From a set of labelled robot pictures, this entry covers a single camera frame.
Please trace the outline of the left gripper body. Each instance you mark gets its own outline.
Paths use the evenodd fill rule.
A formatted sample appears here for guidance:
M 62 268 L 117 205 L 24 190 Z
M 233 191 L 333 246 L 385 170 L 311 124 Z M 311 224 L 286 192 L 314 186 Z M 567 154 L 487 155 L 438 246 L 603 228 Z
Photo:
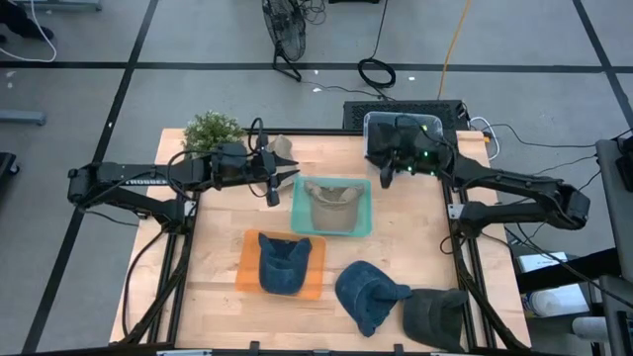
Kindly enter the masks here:
M 267 150 L 248 153 L 241 143 L 221 144 L 211 151 L 211 182 L 215 189 L 254 183 L 277 189 L 275 155 Z

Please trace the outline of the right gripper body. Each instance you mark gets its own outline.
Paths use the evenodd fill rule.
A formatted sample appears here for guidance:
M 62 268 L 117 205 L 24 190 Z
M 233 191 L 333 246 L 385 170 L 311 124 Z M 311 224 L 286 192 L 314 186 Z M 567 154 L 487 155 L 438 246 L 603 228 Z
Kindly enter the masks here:
M 386 149 L 383 176 L 396 172 L 439 175 L 453 160 L 453 147 L 442 137 L 427 130 L 400 131 L 390 139 Z

